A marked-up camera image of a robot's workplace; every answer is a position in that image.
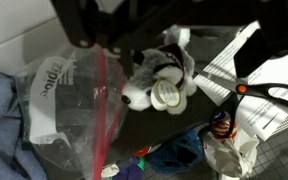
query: white wall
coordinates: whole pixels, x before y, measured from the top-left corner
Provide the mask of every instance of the white wall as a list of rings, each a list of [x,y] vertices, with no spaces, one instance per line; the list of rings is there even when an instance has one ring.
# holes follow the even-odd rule
[[[65,41],[50,0],[0,0],[0,71],[14,74]]]
[[[54,17],[50,0],[0,0],[0,43]]]

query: white plush toy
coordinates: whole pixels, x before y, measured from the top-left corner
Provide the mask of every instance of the white plush toy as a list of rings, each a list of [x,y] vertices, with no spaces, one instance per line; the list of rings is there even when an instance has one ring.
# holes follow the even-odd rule
[[[129,108],[155,109],[180,114],[187,106],[186,96],[194,94],[194,60],[185,51],[190,30],[172,26],[166,31],[165,46],[136,52],[134,75],[123,89],[122,101]]]

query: blue object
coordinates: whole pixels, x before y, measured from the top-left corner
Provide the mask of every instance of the blue object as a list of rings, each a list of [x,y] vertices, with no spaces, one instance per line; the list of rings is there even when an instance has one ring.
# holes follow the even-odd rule
[[[120,172],[114,176],[113,180],[142,180],[144,158],[143,157],[132,157],[132,164],[128,167],[120,168]]]
[[[14,80],[0,73],[0,179],[46,180],[31,151],[23,151],[19,139],[21,112]]]
[[[214,122],[220,121],[220,120],[224,119],[224,117],[225,117],[225,112],[224,111],[219,111],[214,116]]]
[[[146,155],[152,169],[163,175],[189,170],[201,162],[203,156],[203,145],[194,130],[163,143],[159,149]]]

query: toy eye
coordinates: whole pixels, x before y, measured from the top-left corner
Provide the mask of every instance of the toy eye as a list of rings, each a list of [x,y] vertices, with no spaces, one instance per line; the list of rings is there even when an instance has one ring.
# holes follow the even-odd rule
[[[124,104],[131,104],[131,100],[130,98],[128,98],[127,96],[123,95],[122,98],[121,98],[122,102]]]
[[[151,92],[152,92],[152,90],[146,91],[146,95],[151,96]]]

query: scissors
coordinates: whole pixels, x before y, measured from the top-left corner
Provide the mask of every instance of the scissors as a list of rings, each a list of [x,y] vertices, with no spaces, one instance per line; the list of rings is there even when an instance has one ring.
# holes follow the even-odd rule
[[[272,101],[274,103],[281,104],[281,105],[288,107],[288,100],[274,97],[269,93],[269,90],[271,88],[283,88],[283,89],[288,90],[287,84],[265,83],[265,84],[247,85],[247,84],[230,81],[228,79],[216,76],[214,74],[205,72],[200,69],[195,69],[195,71],[198,74],[202,75],[203,77],[215,82],[216,84],[222,86],[225,89],[233,91],[236,94],[260,97],[260,98],[263,98],[263,99]]]

